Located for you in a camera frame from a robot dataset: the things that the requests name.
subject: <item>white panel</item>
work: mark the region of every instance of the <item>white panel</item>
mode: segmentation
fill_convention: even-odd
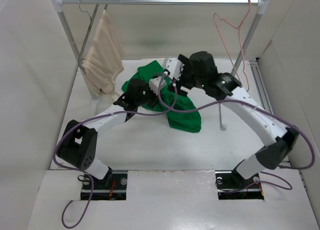
[[[45,171],[38,190],[37,200],[80,200],[82,182],[78,181],[79,171]]]
[[[55,171],[55,174],[68,174]],[[263,184],[265,200],[218,200],[215,172],[130,171],[125,201],[92,201],[77,230],[318,230],[307,194],[296,170],[272,171],[287,179],[293,190]],[[64,177],[50,177],[53,189],[78,188]],[[283,185],[268,175],[264,181]],[[68,201],[58,194],[37,199],[28,230],[63,229],[61,213]],[[73,202],[65,214],[68,225],[82,214],[86,201]]]
[[[315,147],[315,165],[303,170],[302,174],[318,221],[319,2],[320,0],[295,0],[259,61],[274,112],[300,127]],[[301,137],[290,154],[290,160],[295,166],[304,166],[310,162],[309,148]]]
[[[270,1],[246,52],[248,57],[259,57],[262,54],[292,2],[293,0]],[[81,8],[92,14],[94,6],[83,5]],[[188,56],[203,50],[215,57],[226,57],[225,48],[212,19],[213,14],[219,13],[237,25],[247,9],[246,6],[109,5],[107,11],[123,41],[125,59],[141,59],[176,56],[177,53]],[[75,41],[80,46],[88,28],[89,17],[80,12],[76,4],[65,5],[64,10]],[[243,39],[256,11],[256,7],[252,7],[243,24]],[[220,28],[230,53],[236,57],[240,50],[237,30],[222,22]]]
[[[0,0],[0,223],[25,230],[75,76],[50,0]]]

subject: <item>green cloth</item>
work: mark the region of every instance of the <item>green cloth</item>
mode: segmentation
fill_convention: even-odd
[[[164,69],[155,60],[146,66],[138,67],[138,72],[135,75],[133,75],[131,79],[141,79],[146,83],[148,83],[149,80],[152,79],[156,73],[163,73],[163,72],[164,72]],[[127,91],[127,87],[130,80],[126,81],[123,84],[122,90],[124,92]],[[175,99],[175,93],[167,90],[168,85],[170,84],[170,81],[168,79],[166,79],[165,81],[166,81],[166,87],[162,89],[161,96],[165,104],[170,106],[172,105]],[[145,109],[156,111],[156,112],[163,112],[167,110],[164,106],[160,104],[160,102],[154,108],[151,108],[148,105],[143,105],[142,107],[144,107]],[[195,108],[196,107],[193,104],[193,102],[190,100],[190,98],[178,95],[176,104],[174,105],[174,109],[190,110]],[[201,116],[198,111],[195,111],[192,113],[178,113],[178,112],[169,111],[166,115],[171,128],[187,131],[190,133],[198,133],[201,130]]]

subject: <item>white wall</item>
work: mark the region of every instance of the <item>white wall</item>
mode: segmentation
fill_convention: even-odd
[[[261,56],[292,2],[293,0],[270,2],[248,48],[248,57]],[[82,9],[89,10],[91,14],[93,8],[93,5],[82,6]],[[226,57],[212,20],[213,14],[217,12],[231,22],[239,24],[247,9],[246,6],[110,5],[108,12],[123,41],[125,59],[141,59],[189,55],[199,50],[207,50],[215,57]],[[65,5],[64,11],[76,43],[81,46],[89,17],[86,13],[80,12],[77,5]],[[253,7],[243,25],[243,38],[255,13],[256,7]],[[237,31],[226,24],[221,25],[221,30],[232,56],[237,56],[240,50]]]
[[[50,0],[0,0],[0,228],[28,227],[75,75]]]
[[[320,0],[294,0],[259,60],[273,110],[296,124],[313,142],[314,167],[302,171],[313,210],[320,223]],[[310,162],[300,137],[290,154],[294,166]]]

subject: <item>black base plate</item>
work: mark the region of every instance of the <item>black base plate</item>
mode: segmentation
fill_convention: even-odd
[[[228,191],[234,191],[242,189],[249,184],[254,182],[254,177],[259,178],[259,174],[253,175],[250,179],[242,182],[241,184],[236,183],[232,178],[231,171],[216,171],[215,179],[222,178],[220,184],[216,181],[216,187],[218,190],[219,200],[240,200],[240,199],[264,199],[261,191],[262,187],[256,184],[250,186],[247,189],[241,190],[240,192],[228,193]]]
[[[127,197],[127,184],[122,185],[121,179],[128,179],[128,173],[126,171],[113,171],[112,179],[108,186],[104,185],[104,182],[99,181],[96,178],[93,178],[94,181],[94,190],[91,200],[126,200]],[[115,187],[113,188],[112,196],[110,197],[109,193],[112,189],[112,183],[115,181]],[[80,199],[88,200],[91,191],[91,182],[82,184]]]

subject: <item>cable connector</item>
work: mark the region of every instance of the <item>cable connector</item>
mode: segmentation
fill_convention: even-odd
[[[158,95],[159,90],[163,89],[167,85],[165,80],[163,80],[160,85],[161,78],[161,76],[158,76],[157,78],[150,79],[149,81],[149,87],[155,95]]]

